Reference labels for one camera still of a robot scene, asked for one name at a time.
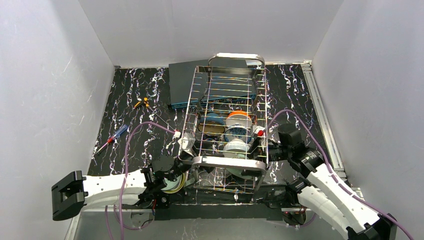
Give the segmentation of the orange bowl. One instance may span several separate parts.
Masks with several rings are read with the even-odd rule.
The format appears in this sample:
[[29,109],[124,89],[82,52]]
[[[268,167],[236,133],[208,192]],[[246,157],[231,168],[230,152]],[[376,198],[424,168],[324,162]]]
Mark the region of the orange bowl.
[[225,124],[230,127],[233,125],[242,125],[246,128],[250,128],[253,124],[252,118],[249,114],[242,110],[232,111],[225,119]]

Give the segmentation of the blue white floral bowl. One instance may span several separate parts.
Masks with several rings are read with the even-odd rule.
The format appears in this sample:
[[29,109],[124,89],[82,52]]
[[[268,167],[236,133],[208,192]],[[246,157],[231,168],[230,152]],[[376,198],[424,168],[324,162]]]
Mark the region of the blue white floral bowl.
[[233,125],[230,126],[223,134],[223,139],[225,142],[229,143],[232,140],[238,139],[248,144],[252,137],[248,128],[242,125]]

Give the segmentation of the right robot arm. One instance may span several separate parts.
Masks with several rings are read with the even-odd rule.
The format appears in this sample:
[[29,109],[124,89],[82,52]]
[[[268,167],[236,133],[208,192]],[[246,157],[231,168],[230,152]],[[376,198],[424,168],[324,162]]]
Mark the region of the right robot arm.
[[268,156],[287,160],[301,178],[286,185],[294,201],[311,209],[345,240],[393,240],[396,220],[361,199],[327,165],[327,157],[308,147],[301,132],[291,124],[278,128],[279,143],[267,146]]

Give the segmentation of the light green bowl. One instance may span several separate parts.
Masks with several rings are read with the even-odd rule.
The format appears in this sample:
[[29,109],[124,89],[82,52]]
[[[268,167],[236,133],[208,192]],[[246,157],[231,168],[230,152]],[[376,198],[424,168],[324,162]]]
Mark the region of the light green bowl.
[[226,170],[231,175],[234,175],[244,180],[253,180],[255,178],[255,176],[253,175],[254,172],[250,170],[241,169],[241,168],[230,168],[230,167],[227,167]]

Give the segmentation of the pale white ribbed bowl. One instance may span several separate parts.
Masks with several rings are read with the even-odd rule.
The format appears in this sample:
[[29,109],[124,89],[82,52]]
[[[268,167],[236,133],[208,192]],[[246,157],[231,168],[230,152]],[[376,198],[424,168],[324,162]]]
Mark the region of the pale white ribbed bowl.
[[222,154],[226,158],[245,159],[249,148],[243,140],[233,139],[224,146]]

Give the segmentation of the steel wire dish rack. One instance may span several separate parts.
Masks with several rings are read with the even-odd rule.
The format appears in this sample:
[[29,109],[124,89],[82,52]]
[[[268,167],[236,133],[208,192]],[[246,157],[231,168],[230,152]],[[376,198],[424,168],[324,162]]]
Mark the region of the steel wire dish rack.
[[217,53],[194,68],[180,157],[191,165],[187,185],[255,194],[267,174],[268,82],[253,53]]

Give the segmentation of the dark blue gold bowl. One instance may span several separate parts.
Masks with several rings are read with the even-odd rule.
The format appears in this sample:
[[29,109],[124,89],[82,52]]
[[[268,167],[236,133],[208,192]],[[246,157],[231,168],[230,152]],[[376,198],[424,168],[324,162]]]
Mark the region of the dark blue gold bowl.
[[199,119],[197,129],[208,136],[218,136],[226,131],[224,119],[216,113],[208,113]]

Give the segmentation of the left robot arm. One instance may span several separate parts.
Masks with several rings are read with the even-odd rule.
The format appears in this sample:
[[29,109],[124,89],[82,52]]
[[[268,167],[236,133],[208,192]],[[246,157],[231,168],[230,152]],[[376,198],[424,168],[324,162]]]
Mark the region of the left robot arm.
[[82,211],[111,205],[160,204],[172,190],[183,187],[184,173],[191,168],[193,158],[187,152],[176,157],[162,155],[147,168],[108,176],[72,171],[51,187],[52,219],[64,221]]

